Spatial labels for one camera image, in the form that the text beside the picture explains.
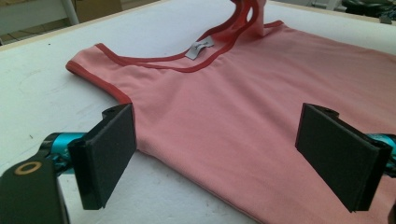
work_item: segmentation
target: white table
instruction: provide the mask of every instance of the white table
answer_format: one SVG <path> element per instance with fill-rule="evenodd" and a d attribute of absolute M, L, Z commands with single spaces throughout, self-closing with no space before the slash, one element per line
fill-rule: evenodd
<path fill-rule="evenodd" d="M 102 42 L 118 54 L 181 52 L 233 12 L 227 0 L 169 0 L 0 47 L 0 174 L 55 132 L 87 132 L 117 102 L 64 69 Z M 371 19 L 270 2 L 265 21 L 396 54 L 396 28 Z M 60 183 L 73 223 L 255 223 L 161 162 L 135 153 L 106 205 L 82 210 L 73 175 Z"/>

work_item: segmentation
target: fabric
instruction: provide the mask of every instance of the fabric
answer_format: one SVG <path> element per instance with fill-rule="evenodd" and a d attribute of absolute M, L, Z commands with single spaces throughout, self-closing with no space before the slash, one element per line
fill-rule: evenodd
<path fill-rule="evenodd" d="M 192 61 L 79 52 L 72 73 L 134 103 L 137 148 L 262 223 L 388 223 L 396 182 L 383 176 L 369 212 L 349 213 L 294 147 L 304 102 L 364 133 L 396 133 L 396 56 L 262 27 L 265 1 L 234 1 Z M 248 11 L 252 17 L 247 20 Z"/>

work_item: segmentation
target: black foam pad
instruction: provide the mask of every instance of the black foam pad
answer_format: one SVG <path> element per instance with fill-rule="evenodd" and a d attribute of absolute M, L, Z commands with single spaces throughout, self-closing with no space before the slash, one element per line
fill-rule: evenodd
<path fill-rule="evenodd" d="M 391 147 L 359 132 L 338 115 L 329 108 L 304 104 L 295 146 L 349 212 L 367 211 Z"/>
<path fill-rule="evenodd" d="M 105 207 L 136 150 L 133 106 L 117 105 L 68 145 L 84 209 Z"/>

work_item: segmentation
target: white work surface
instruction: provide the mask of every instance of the white work surface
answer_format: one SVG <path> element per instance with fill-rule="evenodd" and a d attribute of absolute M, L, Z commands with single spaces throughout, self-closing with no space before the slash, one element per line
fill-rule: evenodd
<path fill-rule="evenodd" d="M 117 104 L 64 68 L 79 50 L 102 42 L 121 55 L 169 56 L 232 12 L 228 0 L 161 1 L 0 47 L 0 174 L 34 155 L 48 134 L 87 132 L 102 119 L 103 110 Z M 348 17 L 273 2 L 265 8 L 265 22 L 282 20 L 309 33 L 396 54 L 394 26 Z M 75 224 L 255 223 L 140 152 L 133 155 L 106 209 L 83 210 L 74 176 L 59 180 Z"/>

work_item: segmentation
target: white tag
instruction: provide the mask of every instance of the white tag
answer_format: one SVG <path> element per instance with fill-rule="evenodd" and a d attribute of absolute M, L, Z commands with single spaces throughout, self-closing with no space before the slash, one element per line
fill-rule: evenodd
<path fill-rule="evenodd" d="M 189 49 L 189 51 L 186 53 L 185 56 L 191 60 L 194 60 L 198 57 L 199 52 L 201 52 L 201 50 L 203 48 L 209 48 L 209 47 L 212 47 L 213 45 L 214 45 L 214 43 L 213 43 L 212 37 L 210 37 L 210 35 L 209 35 L 207 38 L 193 43 L 191 45 L 191 48 Z"/>

